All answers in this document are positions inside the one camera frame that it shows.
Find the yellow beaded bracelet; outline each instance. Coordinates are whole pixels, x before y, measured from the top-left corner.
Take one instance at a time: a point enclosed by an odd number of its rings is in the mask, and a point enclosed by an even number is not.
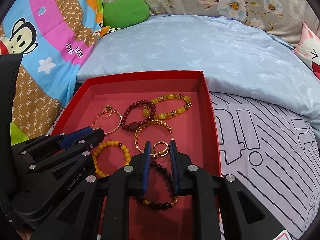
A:
[[[105,147],[108,146],[118,146],[121,150],[124,151],[124,157],[125,157],[125,163],[124,166],[129,165],[130,161],[131,161],[131,157],[130,157],[130,153],[129,153],[129,149],[122,143],[120,143],[119,141],[106,141],[103,142],[102,144],[100,144],[97,149],[95,150],[95,152],[92,154],[92,159],[94,162],[94,166],[96,167],[96,173],[100,176],[100,177],[106,177],[106,176],[110,176],[109,174],[104,174],[101,170],[99,170],[98,168],[98,162],[97,162],[97,156],[98,154],[101,152],[101,150]]]
[[[164,95],[164,96],[160,96],[160,97],[154,98],[154,99],[151,100],[151,102],[156,105],[159,102],[165,101],[167,99],[169,99],[169,100],[182,99],[182,100],[185,101],[186,104],[184,106],[178,107],[176,110],[168,112],[168,113],[155,114],[154,120],[157,120],[157,119],[164,120],[164,119],[167,119],[167,118],[172,118],[174,116],[177,116],[178,114],[183,114],[185,111],[189,110],[189,108],[192,106],[190,97],[182,95],[182,94],[172,94],[172,93],[170,93],[168,95]],[[145,106],[145,109],[143,110],[143,115],[144,116],[148,116],[149,114],[150,114],[149,113],[149,107]]]

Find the pink stripe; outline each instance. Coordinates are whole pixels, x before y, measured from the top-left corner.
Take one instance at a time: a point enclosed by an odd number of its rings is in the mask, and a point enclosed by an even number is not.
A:
[[[83,41],[76,41],[74,32],[65,23],[55,0],[29,0],[30,8],[35,22],[42,36],[58,51],[65,61],[80,66],[89,56],[93,45],[87,47]],[[38,16],[40,7],[45,7],[46,12]],[[70,54],[66,44],[70,43],[72,49],[82,49],[83,56],[79,58],[76,53]]]

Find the floral fabric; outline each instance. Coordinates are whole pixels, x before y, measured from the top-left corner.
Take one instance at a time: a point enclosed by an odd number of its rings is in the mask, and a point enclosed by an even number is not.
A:
[[[306,0],[144,0],[151,14],[225,16],[277,35],[296,46],[302,22],[320,35],[319,20]]]

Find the cartoon monkey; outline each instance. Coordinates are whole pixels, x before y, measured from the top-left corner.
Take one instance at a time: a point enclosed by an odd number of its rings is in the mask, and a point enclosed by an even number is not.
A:
[[[32,52],[38,43],[36,28],[24,18],[19,19],[12,27],[11,37],[0,38],[0,55],[9,53],[28,54]]]

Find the white sheet with black lines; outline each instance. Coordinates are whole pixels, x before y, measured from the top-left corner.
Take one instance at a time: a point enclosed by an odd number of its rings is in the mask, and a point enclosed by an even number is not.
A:
[[[234,174],[299,239],[320,203],[320,158],[309,122],[277,105],[210,94],[222,174]]]

